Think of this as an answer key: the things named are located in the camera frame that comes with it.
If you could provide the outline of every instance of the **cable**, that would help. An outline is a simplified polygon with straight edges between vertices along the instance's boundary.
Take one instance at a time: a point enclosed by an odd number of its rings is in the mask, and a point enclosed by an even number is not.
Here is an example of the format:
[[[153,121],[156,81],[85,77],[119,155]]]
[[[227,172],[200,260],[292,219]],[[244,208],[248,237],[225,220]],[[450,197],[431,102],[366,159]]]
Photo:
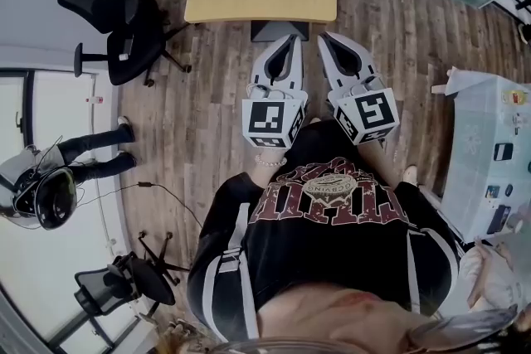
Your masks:
[[[193,219],[197,222],[197,224],[199,225],[199,227],[202,229],[202,224],[201,222],[197,219],[196,215],[193,213],[193,211],[188,208],[183,201],[181,201],[179,199],[179,197],[177,195],[175,195],[173,192],[171,192],[167,187],[163,186],[163,185],[159,185],[158,183],[151,183],[151,182],[138,182],[138,183],[135,183],[134,185],[130,185],[130,186],[126,186],[126,187],[122,187],[120,189],[117,189],[115,191],[112,191],[112,192],[109,192],[109,193],[105,193],[104,195],[101,195],[101,196],[98,196],[94,199],[91,199],[90,201],[87,201],[87,202],[84,202],[82,204],[79,204],[77,205],[76,208],[79,208],[80,206],[83,206],[83,205],[87,205],[87,204],[90,204],[91,202],[94,202],[94,201],[97,201],[98,199],[100,198],[103,198],[103,197],[106,197],[108,195],[112,195],[113,193],[116,193],[116,192],[121,192],[121,191],[124,191],[125,189],[129,189],[130,187],[135,187],[135,186],[138,186],[138,187],[153,187],[153,186],[156,186],[156,187],[162,187],[162,189],[164,189],[167,193],[169,193],[171,196],[173,196],[175,199],[177,199],[177,201],[186,209],[188,210],[188,212],[190,214],[192,214],[192,217]]]
[[[87,202],[84,202],[82,204],[78,204],[76,206],[76,209],[79,208],[80,206],[83,206],[83,205],[87,205],[87,204],[90,204],[91,202],[94,202],[94,201],[97,201],[98,199],[101,199],[101,198],[105,198],[106,196],[108,195],[112,195],[113,193],[116,193],[116,192],[120,192],[120,191],[124,191],[125,189],[129,189],[130,187],[135,187],[135,186],[139,186],[138,183],[135,183],[134,185],[130,185],[130,186],[126,186],[126,187],[121,187],[120,189],[117,189],[115,191],[112,191],[112,192],[109,192],[109,193],[105,193],[104,195],[101,195],[101,196],[98,196],[94,199],[91,199],[90,201],[87,201]]]
[[[37,167],[35,168],[35,172],[33,172],[33,174],[37,174],[37,172],[39,171],[39,167],[41,166],[42,164],[42,160],[44,158],[46,158],[46,155],[48,153],[50,153],[50,151],[58,144],[61,142],[61,140],[63,139],[62,135],[59,136],[59,138],[57,138],[57,140],[48,148],[48,150],[46,151],[46,153],[44,155],[42,155],[42,158],[41,158],[41,161],[39,161],[39,163],[37,164]]]
[[[81,198],[77,201],[77,203],[79,204],[81,201],[83,201],[83,198],[85,197],[85,188],[81,187],[81,185],[76,186],[76,188],[81,189],[83,191],[83,195],[81,195]]]
[[[159,185],[157,183],[150,183],[150,182],[139,182],[139,187],[153,187],[153,186],[157,186],[157,187],[162,187],[162,189],[164,189],[167,193],[169,193],[171,196],[173,196],[175,199],[177,199],[179,201],[179,203],[184,206],[184,208],[186,208],[188,211],[190,211],[190,214],[192,214],[192,217],[194,218],[194,220],[197,222],[197,224],[199,225],[199,227],[202,228],[202,225],[201,223],[199,222],[199,220],[197,219],[196,215],[193,213],[192,210],[190,210],[190,208],[188,208],[186,205],[184,205],[184,202],[181,201],[177,195],[175,195],[174,193],[172,193],[169,189],[167,189],[165,186],[163,185]]]
[[[263,99],[267,99],[267,98],[269,98],[269,95],[270,95],[271,93],[275,93],[275,92],[281,93],[282,96],[283,96],[282,99],[293,99],[293,96],[292,96],[292,95],[290,95],[289,93],[284,92],[283,90],[280,90],[280,89],[270,89],[269,87],[266,87],[266,86],[264,86],[264,85],[257,85],[257,84],[255,84],[255,83],[250,83],[250,84],[247,85],[247,87],[246,87],[247,98],[251,96],[251,92],[252,92],[253,87],[257,87],[257,86],[262,87],[262,88],[266,91],[266,93],[267,93],[267,96],[266,96],[265,98],[263,98]]]

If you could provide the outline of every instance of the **wrist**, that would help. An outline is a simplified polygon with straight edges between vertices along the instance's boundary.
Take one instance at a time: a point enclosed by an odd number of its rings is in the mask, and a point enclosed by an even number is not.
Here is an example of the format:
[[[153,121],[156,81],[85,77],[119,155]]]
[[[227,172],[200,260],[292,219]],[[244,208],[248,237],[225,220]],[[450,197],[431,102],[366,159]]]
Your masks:
[[[260,154],[263,162],[280,162],[287,151],[284,149],[264,149]]]

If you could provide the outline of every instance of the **hair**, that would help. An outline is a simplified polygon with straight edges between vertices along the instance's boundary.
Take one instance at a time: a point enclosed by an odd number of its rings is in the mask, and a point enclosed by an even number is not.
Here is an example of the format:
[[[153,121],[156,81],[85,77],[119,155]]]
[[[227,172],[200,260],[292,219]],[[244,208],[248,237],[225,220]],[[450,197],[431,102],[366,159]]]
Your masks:
[[[484,354],[529,354],[531,330],[520,332],[514,325],[478,346]]]

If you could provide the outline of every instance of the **black pants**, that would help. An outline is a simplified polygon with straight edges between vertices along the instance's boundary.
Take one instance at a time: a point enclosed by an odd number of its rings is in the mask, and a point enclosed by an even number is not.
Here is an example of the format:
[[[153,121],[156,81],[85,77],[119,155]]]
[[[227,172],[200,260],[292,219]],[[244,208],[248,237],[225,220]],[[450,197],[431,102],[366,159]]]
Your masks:
[[[77,157],[86,151],[106,146],[117,145],[119,143],[134,142],[134,136],[129,127],[120,125],[116,130],[110,132],[90,134],[80,138],[71,138],[57,145],[66,165],[70,165]],[[119,155],[108,162],[93,162],[90,164],[79,164],[69,166],[74,173],[76,184],[87,180],[115,176],[125,172],[135,166],[131,155]]]

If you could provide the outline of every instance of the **white sneaker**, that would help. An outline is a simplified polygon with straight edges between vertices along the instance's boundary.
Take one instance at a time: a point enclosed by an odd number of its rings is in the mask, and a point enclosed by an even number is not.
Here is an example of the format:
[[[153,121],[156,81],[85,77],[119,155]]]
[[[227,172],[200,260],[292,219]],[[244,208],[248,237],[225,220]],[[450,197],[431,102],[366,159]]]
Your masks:
[[[527,40],[524,36],[524,24],[519,24],[518,25],[518,33],[520,35],[520,38],[522,39],[522,41],[528,45],[529,44],[529,40]]]
[[[402,181],[413,186],[418,186],[416,165],[410,165],[408,168],[406,168],[406,171],[402,174]]]

